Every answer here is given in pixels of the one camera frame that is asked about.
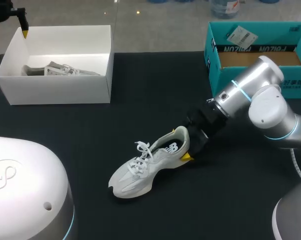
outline black tabletop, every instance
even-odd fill
[[[210,97],[203,52],[117,53],[111,104],[10,106],[0,90],[0,136],[60,158],[80,240],[273,240],[273,209],[301,180],[289,151],[245,116],[193,162],[158,173],[146,195],[118,201],[108,191],[113,172],[139,154],[134,142],[154,142]],[[288,102],[301,114],[301,100]],[[296,158],[301,168],[301,151]]]

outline new balance logo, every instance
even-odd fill
[[[178,149],[179,147],[177,146],[176,142],[165,148],[165,150],[170,154],[175,153]]]

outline barcode label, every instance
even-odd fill
[[[251,34],[249,32],[246,33],[246,35],[240,40],[239,46],[241,46],[250,35]]]
[[[247,31],[245,28],[238,26],[227,38],[233,44],[243,48],[244,50],[248,49],[252,45],[258,36],[254,33]]]

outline plastic water bottle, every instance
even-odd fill
[[[240,0],[209,0],[210,9],[219,19],[231,19],[240,10]]]

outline sneaker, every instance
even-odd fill
[[[24,65],[21,69],[22,76],[99,76],[98,73],[93,71],[85,71],[76,69],[69,65],[57,64],[51,61],[45,67],[29,67]]]
[[[130,199],[148,193],[160,170],[175,169],[188,162],[181,160],[190,147],[190,137],[184,126],[162,136],[151,147],[142,141],[136,143],[141,156],[124,163],[108,182],[118,198]]]

